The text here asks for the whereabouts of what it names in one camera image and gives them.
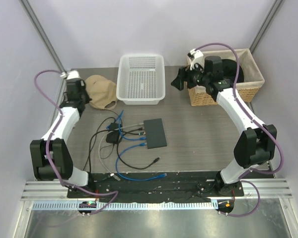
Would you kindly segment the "aluminium rail frame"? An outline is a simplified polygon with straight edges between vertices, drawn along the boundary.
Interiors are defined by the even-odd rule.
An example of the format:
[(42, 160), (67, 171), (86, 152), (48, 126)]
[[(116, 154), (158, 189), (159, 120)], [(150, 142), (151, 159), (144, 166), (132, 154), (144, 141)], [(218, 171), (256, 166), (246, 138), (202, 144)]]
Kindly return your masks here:
[(75, 193), (62, 187), (56, 181), (29, 181), (24, 187), (21, 199), (32, 201), (33, 210), (78, 210), (90, 213), (97, 209), (105, 210), (186, 210), (217, 209), (231, 207), (239, 199), (287, 199), (292, 193), (285, 179), (247, 179), (233, 192), (220, 195), (211, 191), (212, 180), (206, 185), (195, 185), (171, 181), (168, 185), (155, 186), (148, 191), (131, 192), (119, 188), (117, 198), (98, 197)]

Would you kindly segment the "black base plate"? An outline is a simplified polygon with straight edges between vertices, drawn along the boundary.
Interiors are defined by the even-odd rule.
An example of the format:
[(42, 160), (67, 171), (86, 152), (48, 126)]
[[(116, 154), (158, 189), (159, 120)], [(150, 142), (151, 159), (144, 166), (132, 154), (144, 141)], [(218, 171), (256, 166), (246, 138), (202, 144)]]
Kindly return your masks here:
[(207, 197), (243, 197), (240, 182), (224, 185), (218, 172), (166, 172), (163, 178), (145, 181), (157, 173), (123, 173), (124, 178), (114, 178), (109, 173), (92, 174), (95, 192), (109, 193), (118, 191), (116, 202), (180, 202), (197, 201)]

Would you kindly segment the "black power adapter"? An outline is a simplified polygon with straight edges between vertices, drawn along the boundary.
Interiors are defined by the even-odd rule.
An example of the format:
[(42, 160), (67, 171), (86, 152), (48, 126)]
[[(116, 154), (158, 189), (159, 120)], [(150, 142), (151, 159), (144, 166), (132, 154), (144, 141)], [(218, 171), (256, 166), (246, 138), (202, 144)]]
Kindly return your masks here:
[(110, 123), (109, 126), (107, 126), (108, 129), (108, 134), (106, 136), (106, 142), (109, 144), (117, 144), (119, 137), (120, 137), (120, 132), (118, 130), (119, 124), (116, 122)]

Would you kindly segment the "black network switch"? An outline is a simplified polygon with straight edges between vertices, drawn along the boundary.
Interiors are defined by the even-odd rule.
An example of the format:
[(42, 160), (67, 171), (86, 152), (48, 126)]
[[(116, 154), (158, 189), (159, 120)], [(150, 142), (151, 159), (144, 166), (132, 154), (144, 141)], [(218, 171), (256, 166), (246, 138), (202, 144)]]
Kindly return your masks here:
[(165, 131), (161, 118), (144, 121), (146, 143), (148, 149), (162, 148), (167, 146)]

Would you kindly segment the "black cap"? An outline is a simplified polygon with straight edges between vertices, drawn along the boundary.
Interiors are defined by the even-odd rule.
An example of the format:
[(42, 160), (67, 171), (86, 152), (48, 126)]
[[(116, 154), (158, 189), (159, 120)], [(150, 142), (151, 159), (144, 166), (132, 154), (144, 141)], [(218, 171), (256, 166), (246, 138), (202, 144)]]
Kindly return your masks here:
[[(226, 79), (229, 79), (232, 83), (234, 83), (237, 63), (231, 59), (222, 59), (223, 64), (223, 76)], [(239, 73), (237, 78), (237, 83), (244, 82), (244, 72), (241, 66), (239, 66)]]

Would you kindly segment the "white plastic basket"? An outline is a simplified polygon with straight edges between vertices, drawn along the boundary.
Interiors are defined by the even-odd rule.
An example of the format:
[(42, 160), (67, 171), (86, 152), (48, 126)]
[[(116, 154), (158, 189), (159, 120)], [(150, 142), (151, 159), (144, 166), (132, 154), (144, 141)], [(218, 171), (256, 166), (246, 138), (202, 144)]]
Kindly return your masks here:
[(120, 58), (116, 97), (126, 105), (157, 105), (165, 98), (164, 58), (127, 54)]

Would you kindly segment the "beige cap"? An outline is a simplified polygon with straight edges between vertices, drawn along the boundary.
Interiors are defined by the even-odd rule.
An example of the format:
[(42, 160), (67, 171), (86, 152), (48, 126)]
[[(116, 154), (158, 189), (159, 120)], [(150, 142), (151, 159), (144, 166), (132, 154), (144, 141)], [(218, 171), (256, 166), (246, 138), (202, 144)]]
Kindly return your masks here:
[(116, 88), (113, 81), (101, 75), (92, 75), (85, 80), (89, 104), (100, 110), (112, 110), (117, 105)]

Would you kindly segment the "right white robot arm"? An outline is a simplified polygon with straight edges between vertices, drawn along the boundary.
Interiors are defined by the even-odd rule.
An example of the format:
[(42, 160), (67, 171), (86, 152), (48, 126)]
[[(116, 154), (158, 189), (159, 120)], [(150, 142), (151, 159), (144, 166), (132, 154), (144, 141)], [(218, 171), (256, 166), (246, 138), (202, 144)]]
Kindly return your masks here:
[(214, 190), (221, 196), (230, 194), (247, 171), (271, 160), (275, 153), (273, 140), (277, 137), (277, 129), (256, 120), (253, 112), (246, 109), (234, 89), (234, 82), (243, 81), (244, 72), (237, 62), (208, 56), (203, 66), (194, 63), (180, 67), (171, 83), (178, 90), (205, 87), (206, 93), (226, 111), (240, 134), (233, 150), (234, 159), (215, 177)]

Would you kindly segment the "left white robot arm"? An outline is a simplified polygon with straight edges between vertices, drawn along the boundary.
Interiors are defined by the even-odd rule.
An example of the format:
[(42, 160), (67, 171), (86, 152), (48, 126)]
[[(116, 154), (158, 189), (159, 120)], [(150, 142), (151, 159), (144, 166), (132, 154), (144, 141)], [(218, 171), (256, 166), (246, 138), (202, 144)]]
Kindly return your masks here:
[(42, 181), (55, 180), (59, 177), (66, 185), (76, 185), (86, 198), (95, 194), (96, 186), (90, 182), (90, 174), (73, 165), (66, 142), (81, 118), (85, 105), (90, 98), (85, 82), (80, 78), (68, 79), (66, 98), (60, 104), (60, 111), (48, 132), (39, 140), (30, 143), (30, 154), (35, 178)]

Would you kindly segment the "wicker basket with liner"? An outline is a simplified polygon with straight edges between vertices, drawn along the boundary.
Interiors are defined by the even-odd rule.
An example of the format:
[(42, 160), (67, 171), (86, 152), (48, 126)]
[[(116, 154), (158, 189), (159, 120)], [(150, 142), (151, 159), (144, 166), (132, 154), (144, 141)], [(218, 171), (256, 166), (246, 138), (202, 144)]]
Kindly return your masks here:
[[(250, 49), (236, 49), (239, 57), (240, 68), (243, 71), (244, 81), (237, 83), (236, 88), (244, 102), (251, 102), (258, 90), (263, 86), (265, 80), (260, 72)], [(188, 89), (192, 106), (210, 106), (217, 103), (206, 93), (203, 86)]]

